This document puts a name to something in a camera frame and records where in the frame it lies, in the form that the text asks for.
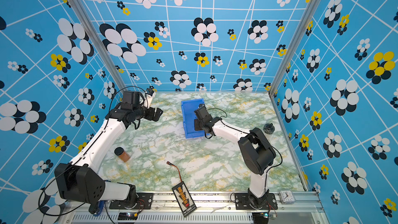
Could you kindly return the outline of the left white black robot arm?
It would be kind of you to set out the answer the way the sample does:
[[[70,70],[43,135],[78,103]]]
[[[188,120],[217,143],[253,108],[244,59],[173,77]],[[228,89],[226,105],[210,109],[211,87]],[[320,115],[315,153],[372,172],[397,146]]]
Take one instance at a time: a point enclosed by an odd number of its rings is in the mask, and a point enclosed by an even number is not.
[[[106,181],[98,172],[109,149],[130,125],[138,129],[142,119],[159,120],[163,111],[151,107],[154,97],[155,92],[150,88],[124,91],[122,101],[109,110],[89,144],[69,163],[56,167],[55,180],[61,199],[90,204],[92,214],[101,201],[119,201],[127,208],[137,205],[134,185]]]

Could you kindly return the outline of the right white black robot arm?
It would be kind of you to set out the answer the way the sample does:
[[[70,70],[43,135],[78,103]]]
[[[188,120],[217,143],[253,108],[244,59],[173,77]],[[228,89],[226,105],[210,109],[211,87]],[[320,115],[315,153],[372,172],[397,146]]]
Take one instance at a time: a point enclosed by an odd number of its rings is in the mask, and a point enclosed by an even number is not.
[[[266,123],[263,129],[251,130],[239,128],[224,121],[221,117],[212,117],[205,105],[194,111],[194,127],[203,130],[211,137],[224,138],[239,146],[243,161],[251,171],[248,201],[253,209],[261,209],[268,203],[269,189],[267,179],[272,168],[282,164],[283,158],[269,139],[275,132],[273,123]]]

